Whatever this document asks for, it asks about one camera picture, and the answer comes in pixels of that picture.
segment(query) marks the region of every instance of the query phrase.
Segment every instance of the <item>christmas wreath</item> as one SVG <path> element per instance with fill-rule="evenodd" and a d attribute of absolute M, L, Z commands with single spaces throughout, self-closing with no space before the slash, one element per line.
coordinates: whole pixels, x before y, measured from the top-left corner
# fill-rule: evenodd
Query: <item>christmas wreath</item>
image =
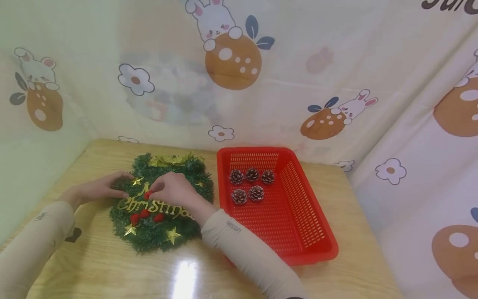
<path fill-rule="evenodd" d="M 164 252 L 200 236 L 199 225 L 183 207 L 171 206 L 160 200 L 148 201 L 148 198 L 153 182 L 174 171 L 183 173 L 196 191 L 212 202 L 214 186 L 204 160 L 192 153 L 184 157 L 152 157 L 147 153 L 136 157 L 132 168 L 131 173 L 136 178 L 115 186 L 129 194 L 127 199 L 118 200 L 109 212 L 115 235 L 129 242 L 139 253 L 158 248 Z"/>

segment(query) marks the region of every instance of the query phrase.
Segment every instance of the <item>red plastic basket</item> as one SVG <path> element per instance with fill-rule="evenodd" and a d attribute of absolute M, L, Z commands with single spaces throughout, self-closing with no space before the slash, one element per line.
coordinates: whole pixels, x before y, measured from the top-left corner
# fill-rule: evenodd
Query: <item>red plastic basket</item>
<path fill-rule="evenodd" d="M 241 185 L 229 181 L 230 172 L 242 173 L 253 167 L 260 174 L 271 170 L 275 181 L 265 185 L 259 179 Z M 221 208 L 250 229 L 290 266 L 315 264 L 334 259 L 338 245 L 309 181 L 294 152 L 285 147 L 226 147 L 217 152 L 219 201 Z M 264 200 L 236 205 L 235 189 L 264 188 Z"/>

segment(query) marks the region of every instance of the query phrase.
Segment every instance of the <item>red berry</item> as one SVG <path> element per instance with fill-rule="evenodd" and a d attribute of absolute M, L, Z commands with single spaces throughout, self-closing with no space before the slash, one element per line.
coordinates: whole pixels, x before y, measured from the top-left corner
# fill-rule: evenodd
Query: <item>red berry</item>
<path fill-rule="evenodd" d="M 138 222 L 140 221 L 140 215 L 139 214 L 132 214 L 130 216 L 130 221 L 133 226 L 136 226 Z"/>
<path fill-rule="evenodd" d="M 149 196 L 151 196 L 151 194 L 152 194 L 152 191 L 151 191 L 151 190 L 145 192 L 145 193 L 144 193 L 144 199 L 145 199 L 145 200 L 149 200 Z"/>
<path fill-rule="evenodd" d="M 146 210 L 146 209 L 141 210 L 141 212 L 140 212 L 140 218 L 141 218 L 141 219 L 148 218 L 148 217 L 150 216 L 150 214 L 151 214 L 151 213 L 150 213 L 148 210 Z"/>
<path fill-rule="evenodd" d="M 164 220 L 164 214 L 157 214 L 154 218 L 153 218 L 153 221 L 154 222 L 163 222 Z"/>

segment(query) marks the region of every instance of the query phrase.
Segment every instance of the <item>cartoon rabbit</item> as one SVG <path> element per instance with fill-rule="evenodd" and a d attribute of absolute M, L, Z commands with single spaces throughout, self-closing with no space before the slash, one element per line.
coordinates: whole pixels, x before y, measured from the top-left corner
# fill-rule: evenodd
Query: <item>cartoon rabbit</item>
<path fill-rule="evenodd" d="M 58 90 L 60 88 L 55 80 L 53 69 L 56 63 L 53 59 L 43 57 L 41 61 L 35 60 L 33 55 L 23 48 L 16 48 L 14 53 L 22 63 L 22 71 L 27 77 L 27 84 L 30 89 L 35 90 L 34 82 L 44 83 L 49 90 Z"/>
<path fill-rule="evenodd" d="M 370 90 L 363 89 L 360 91 L 358 96 L 348 102 L 343 103 L 338 108 L 333 108 L 330 113 L 333 115 L 338 115 L 341 112 L 345 114 L 344 124 L 351 124 L 352 119 L 356 118 L 361 114 L 365 108 L 368 108 L 375 104 L 379 99 L 372 98 L 370 100 L 365 100 L 370 95 Z"/>
<path fill-rule="evenodd" d="M 242 36 L 242 29 L 236 26 L 229 9 L 224 6 L 223 0 L 210 0 L 204 6 L 200 0 L 187 0 L 186 12 L 197 20 L 197 28 L 204 41 L 204 50 L 210 52 L 216 48 L 217 36 L 228 33 L 232 39 Z"/>
<path fill-rule="evenodd" d="M 465 76 L 455 85 L 455 87 L 465 86 L 471 78 L 478 77 L 478 50 L 476 50 L 473 55 L 476 57 L 476 62 L 468 69 Z"/>

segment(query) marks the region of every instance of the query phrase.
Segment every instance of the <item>table surface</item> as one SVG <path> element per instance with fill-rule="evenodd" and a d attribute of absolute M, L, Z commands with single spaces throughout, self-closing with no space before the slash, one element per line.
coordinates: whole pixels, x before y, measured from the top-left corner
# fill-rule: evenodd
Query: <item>table surface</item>
<path fill-rule="evenodd" d="M 68 187 L 118 170 L 129 171 L 133 158 L 185 155 L 186 149 L 113 140 L 95 140 L 58 179 L 14 237 L 45 205 Z M 194 151 L 204 158 L 214 181 L 219 205 L 216 153 Z M 344 172 L 337 166 L 302 163 L 339 245 L 338 257 L 310 266 L 295 266 L 310 298 L 400 298 Z M 84 205 L 76 212 L 82 235 L 65 242 L 50 258 L 28 298 L 262 298 L 258 289 L 222 254 L 192 240 L 177 250 L 136 253 L 112 233 L 108 212 L 112 202 Z"/>

